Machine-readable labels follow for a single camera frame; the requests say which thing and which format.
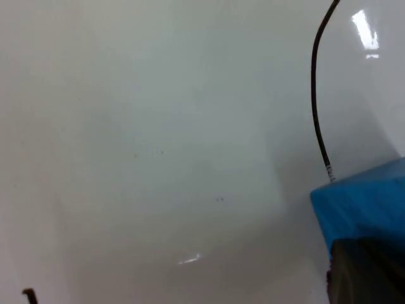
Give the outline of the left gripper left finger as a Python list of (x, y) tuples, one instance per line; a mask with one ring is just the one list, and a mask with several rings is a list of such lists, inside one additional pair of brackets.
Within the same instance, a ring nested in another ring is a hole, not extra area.
[(392, 301), (392, 286), (385, 274), (353, 239), (339, 239), (332, 245), (327, 293), (330, 303)]

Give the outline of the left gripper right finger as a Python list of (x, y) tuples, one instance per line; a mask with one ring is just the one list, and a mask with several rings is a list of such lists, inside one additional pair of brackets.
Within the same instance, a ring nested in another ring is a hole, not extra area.
[(404, 303), (404, 252), (375, 237), (357, 240), (357, 303)]

